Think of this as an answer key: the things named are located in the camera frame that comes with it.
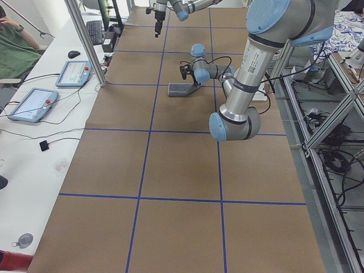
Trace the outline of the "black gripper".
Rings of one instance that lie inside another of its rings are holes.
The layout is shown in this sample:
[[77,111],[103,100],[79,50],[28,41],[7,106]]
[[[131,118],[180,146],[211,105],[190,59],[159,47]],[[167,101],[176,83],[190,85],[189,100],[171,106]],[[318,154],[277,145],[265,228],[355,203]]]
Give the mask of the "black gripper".
[[194,71],[191,72],[191,76],[193,78],[193,85],[194,86],[200,86],[200,83],[196,80]]
[[157,21],[155,23],[155,37],[158,38],[158,36],[161,34],[162,23],[166,19],[166,12],[160,11],[160,10],[155,10],[155,19]]

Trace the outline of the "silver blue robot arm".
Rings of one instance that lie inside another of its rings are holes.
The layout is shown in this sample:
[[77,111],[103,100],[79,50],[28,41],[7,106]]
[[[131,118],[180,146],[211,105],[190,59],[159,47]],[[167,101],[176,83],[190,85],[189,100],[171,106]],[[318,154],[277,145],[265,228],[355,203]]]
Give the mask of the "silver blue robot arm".
[[150,14],[152,11],[155,13],[155,37],[158,38],[163,28],[163,22],[166,19],[166,12],[168,3],[171,5],[171,9],[175,12],[179,21],[183,22],[189,18],[189,15],[205,9],[212,5],[217,5],[221,1],[219,0],[201,0],[201,1],[153,1],[150,6],[146,8],[146,14]]
[[287,41],[299,47],[328,40],[336,6],[335,1],[253,1],[246,17],[248,40],[236,73],[228,66],[209,65],[202,56],[193,60],[196,81],[216,78],[227,96],[209,118],[215,140],[245,140],[258,133],[260,115],[250,103],[275,52]]

